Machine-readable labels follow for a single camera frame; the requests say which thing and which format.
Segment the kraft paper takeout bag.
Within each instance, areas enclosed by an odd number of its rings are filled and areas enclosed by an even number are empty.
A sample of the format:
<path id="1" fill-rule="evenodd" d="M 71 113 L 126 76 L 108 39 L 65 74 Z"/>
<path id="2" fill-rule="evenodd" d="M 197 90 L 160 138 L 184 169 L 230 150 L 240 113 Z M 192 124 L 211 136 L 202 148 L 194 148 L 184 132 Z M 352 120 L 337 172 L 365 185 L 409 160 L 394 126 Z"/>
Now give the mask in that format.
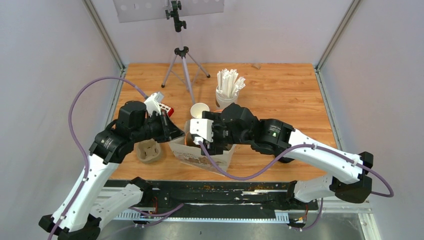
<path id="1" fill-rule="evenodd" d="M 186 121 L 184 124 L 185 134 L 190 130 L 190 121 Z M 220 172 L 213 166 L 209 159 L 201 155 L 200 147 L 191 147 L 184 145 L 185 136 L 172 140 L 168 143 L 174 156 L 182 163 L 197 167 L 209 172 L 220 174 Z M 224 172 L 226 172 L 230 166 L 232 156 L 235 152 L 236 145 L 227 145 L 224 149 L 223 154 L 212 155 L 211 158 Z"/>

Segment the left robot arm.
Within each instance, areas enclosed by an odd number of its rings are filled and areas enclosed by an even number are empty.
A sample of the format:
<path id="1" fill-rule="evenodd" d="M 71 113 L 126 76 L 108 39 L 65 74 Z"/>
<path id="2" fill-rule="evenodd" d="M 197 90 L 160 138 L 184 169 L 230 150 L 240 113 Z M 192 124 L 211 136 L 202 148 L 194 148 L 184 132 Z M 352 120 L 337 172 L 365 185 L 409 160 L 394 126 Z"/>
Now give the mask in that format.
<path id="1" fill-rule="evenodd" d="M 184 136 L 162 109 L 148 111 L 140 101 L 126 102 L 105 130 L 98 133 L 84 168 L 67 198 L 53 213 L 44 215 L 38 225 L 59 240 L 95 240 L 102 229 L 125 209 L 153 201 L 152 185 L 136 177 L 105 202 L 94 203 L 112 173 L 134 150 L 136 143 L 154 140 L 166 143 Z"/>

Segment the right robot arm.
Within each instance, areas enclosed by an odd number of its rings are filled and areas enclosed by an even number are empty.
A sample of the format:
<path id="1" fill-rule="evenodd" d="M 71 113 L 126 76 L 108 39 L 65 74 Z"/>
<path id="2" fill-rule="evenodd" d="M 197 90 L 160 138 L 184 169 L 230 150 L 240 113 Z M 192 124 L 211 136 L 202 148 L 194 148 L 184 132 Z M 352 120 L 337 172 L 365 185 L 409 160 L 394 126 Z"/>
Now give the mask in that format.
<path id="1" fill-rule="evenodd" d="M 372 192 L 371 153 L 335 149 L 281 120 L 259 119 L 236 103 L 221 112 L 204 111 L 201 117 L 191 119 L 189 132 L 201 154 L 209 158 L 221 155 L 229 145 L 248 145 L 260 154 L 274 156 L 277 162 L 300 160 L 325 171 L 324 176 L 289 183 L 285 201 L 292 209 L 326 197 L 360 204 Z"/>

